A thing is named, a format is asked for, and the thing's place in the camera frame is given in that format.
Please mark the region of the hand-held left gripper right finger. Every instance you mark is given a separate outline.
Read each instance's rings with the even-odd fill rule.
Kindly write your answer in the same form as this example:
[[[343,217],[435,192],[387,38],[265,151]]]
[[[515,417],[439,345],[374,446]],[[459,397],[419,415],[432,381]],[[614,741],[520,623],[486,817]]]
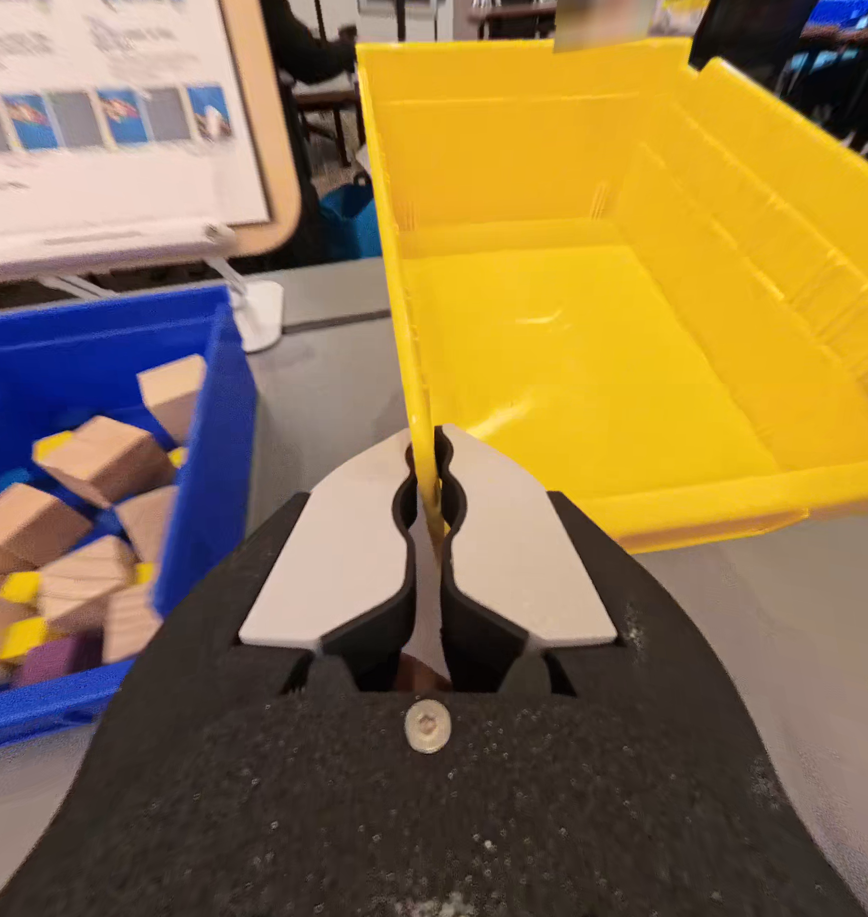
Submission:
[[[520,659],[613,645],[610,613],[549,491],[454,424],[436,431],[436,459],[440,634],[453,688],[496,692]]]

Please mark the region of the yellow plastic box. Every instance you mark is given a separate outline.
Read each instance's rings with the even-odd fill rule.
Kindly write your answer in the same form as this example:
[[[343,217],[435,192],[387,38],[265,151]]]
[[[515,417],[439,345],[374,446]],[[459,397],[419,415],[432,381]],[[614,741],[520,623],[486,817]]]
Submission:
[[[690,50],[359,45],[429,512],[449,423],[634,551],[868,512],[868,161]]]

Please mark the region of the small wooden table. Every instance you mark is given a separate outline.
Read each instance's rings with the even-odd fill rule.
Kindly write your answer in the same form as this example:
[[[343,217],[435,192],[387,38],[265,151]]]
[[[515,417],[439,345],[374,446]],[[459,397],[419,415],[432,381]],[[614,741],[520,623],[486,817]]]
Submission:
[[[343,121],[347,111],[351,112],[355,119],[358,149],[361,149],[366,141],[357,79],[353,76],[342,75],[318,85],[294,83],[292,96],[304,137],[307,140],[317,137],[331,143],[335,148],[339,166],[343,169],[350,167],[352,159],[349,155]],[[312,122],[309,120],[310,116],[331,117],[332,128]]]

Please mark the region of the blue plastic box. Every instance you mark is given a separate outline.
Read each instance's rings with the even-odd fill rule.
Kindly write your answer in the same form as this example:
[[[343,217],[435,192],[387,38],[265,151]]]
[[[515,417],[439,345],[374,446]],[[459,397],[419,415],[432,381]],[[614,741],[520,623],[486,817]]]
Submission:
[[[69,421],[110,416],[167,436],[137,375],[191,355],[206,373],[152,598],[172,610],[244,538],[257,391],[222,285],[0,312],[0,477]]]

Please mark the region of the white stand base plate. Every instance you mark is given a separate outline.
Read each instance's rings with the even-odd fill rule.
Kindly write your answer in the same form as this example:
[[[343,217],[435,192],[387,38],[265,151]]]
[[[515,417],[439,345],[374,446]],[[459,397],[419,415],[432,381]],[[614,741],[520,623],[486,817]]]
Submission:
[[[279,281],[248,280],[225,258],[210,258],[205,265],[218,275],[229,292],[230,304],[243,350],[256,354],[279,343],[282,334],[284,290]],[[38,282],[51,290],[65,292],[79,300],[101,300],[114,292],[81,276],[44,275]]]

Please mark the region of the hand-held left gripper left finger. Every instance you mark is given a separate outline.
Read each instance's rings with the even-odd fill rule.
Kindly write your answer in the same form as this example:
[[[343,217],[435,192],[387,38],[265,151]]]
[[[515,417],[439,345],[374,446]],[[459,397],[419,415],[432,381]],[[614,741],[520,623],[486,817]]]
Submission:
[[[407,429],[290,499],[296,519],[239,645],[338,659],[359,690],[397,690],[417,622],[417,500]]]

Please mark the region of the pile of mixed wooden cubes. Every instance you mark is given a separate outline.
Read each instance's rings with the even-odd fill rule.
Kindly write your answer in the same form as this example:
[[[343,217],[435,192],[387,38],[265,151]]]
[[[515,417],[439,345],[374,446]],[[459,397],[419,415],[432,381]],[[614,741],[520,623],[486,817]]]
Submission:
[[[0,479],[0,690],[134,658],[188,458],[203,357],[138,374],[145,429],[111,416],[63,422]]]

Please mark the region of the wooden board with instruction poster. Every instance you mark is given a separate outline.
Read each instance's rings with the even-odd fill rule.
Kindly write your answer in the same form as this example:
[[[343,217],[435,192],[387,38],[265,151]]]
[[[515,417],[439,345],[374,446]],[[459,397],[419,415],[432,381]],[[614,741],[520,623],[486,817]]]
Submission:
[[[259,2],[0,2],[0,282],[260,255],[301,212]]]

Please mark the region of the black office chair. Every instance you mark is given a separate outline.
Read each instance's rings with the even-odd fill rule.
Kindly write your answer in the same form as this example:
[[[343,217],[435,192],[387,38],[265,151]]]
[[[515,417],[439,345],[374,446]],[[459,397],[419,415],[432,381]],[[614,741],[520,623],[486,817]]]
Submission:
[[[285,245],[264,257],[262,270],[317,266],[328,261],[325,223],[292,86],[320,85],[340,75],[352,75],[357,64],[356,44],[352,39],[315,37],[287,1],[262,1],[260,7],[301,192],[298,226]]]
[[[729,63],[773,90],[792,56],[816,1],[711,1],[694,33],[690,65]]]

